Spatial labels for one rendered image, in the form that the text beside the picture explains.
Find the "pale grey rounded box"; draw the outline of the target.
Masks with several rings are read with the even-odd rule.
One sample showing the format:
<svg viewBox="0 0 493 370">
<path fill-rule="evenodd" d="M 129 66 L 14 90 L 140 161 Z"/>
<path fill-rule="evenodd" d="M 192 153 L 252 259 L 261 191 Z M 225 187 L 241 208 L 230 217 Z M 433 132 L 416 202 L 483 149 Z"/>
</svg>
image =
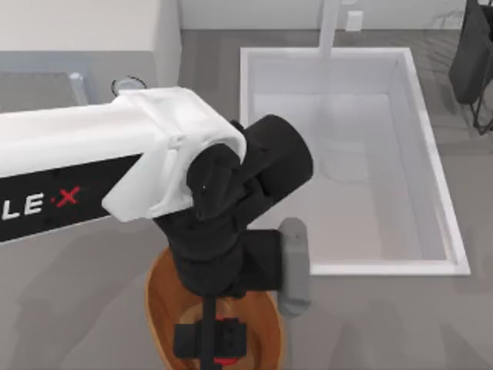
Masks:
<svg viewBox="0 0 493 370">
<path fill-rule="evenodd" d="M 280 313 L 288 318 L 301 316 L 311 305 L 310 256 L 307 227 L 299 218 L 282 221 L 283 283 L 277 294 Z"/>
</svg>

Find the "brown wooden bowl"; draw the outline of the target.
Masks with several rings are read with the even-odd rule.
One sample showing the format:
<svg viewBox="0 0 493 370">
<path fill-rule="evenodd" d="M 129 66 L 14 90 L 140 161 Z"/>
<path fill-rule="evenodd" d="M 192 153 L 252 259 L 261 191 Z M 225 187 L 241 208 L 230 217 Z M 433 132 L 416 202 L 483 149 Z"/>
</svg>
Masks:
<svg viewBox="0 0 493 370">
<path fill-rule="evenodd" d="M 195 359 L 173 354 L 174 327 L 190 324 L 203 316 L 203 300 L 187 291 L 176 272 L 173 255 L 165 249 L 149 270 L 145 289 L 146 319 L 165 370 L 200 370 Z M 223 370 L 282 370 L 284 359 L 283 319 L 272 295 L 249 291 L 235 300 L 216 302 L 221 318 L 239 318 L 246 323 L 246 356 Z"/>
</svg>

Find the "white sink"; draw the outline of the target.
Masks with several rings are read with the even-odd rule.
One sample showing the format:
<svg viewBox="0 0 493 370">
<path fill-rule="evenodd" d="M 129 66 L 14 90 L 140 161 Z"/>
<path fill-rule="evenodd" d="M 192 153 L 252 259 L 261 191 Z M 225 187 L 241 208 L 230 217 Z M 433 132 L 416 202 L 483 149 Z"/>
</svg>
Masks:
<svg viewBox="0 0 493 370">
<path fill-rule="evenodd" d="M 268 113 L 303 136 L 314 177 L 254 227 L 300 218 L 312 274 L 470 274 L 410 49 L 243 48 L 240 120 Z"/>
</svg>

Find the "tall white tap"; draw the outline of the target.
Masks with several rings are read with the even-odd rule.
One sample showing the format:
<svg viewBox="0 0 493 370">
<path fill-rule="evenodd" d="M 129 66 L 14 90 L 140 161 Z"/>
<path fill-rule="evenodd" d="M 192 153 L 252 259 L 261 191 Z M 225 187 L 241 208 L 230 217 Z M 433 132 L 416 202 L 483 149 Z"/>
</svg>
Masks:
<svg viewBox="0 0 493 370">
<path fill-rule="evenodd" d="M 328 57 L 332 50 L 339 9 L 340 0 L 322 1 L 318 50 L 323 57 Z"/>
</svg>

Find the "black chair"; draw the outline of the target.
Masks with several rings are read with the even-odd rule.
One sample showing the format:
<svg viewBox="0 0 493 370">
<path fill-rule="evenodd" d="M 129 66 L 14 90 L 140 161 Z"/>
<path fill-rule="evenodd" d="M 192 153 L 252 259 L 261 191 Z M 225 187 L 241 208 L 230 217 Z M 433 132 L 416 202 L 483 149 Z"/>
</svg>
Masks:
<svg viewBox="0 0 493 370">
<path fill-rule="evenodd" d="M 472 126 L 480 135 L 493 132 L 493 116 L 485 125 L 479 122 L 485 90 L 493 82 L 493 0 L 466 1 L 448 77 L 456 101 L 471 110 Z"/>
</svg>

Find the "white wall socket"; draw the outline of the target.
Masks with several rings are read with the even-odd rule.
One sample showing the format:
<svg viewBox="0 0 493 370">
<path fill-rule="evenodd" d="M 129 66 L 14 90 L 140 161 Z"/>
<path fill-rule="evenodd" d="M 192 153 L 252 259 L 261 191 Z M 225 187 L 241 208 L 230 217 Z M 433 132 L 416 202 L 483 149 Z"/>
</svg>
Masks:
<svg viewBox="0 0 493 370">
<path fill-rule="evenodd" d="M 360 32 L 363 28 L 364 12 L 361 10 L 351 10 L 347 12 L 345 25 L 346 32 Z"/>
</svg>

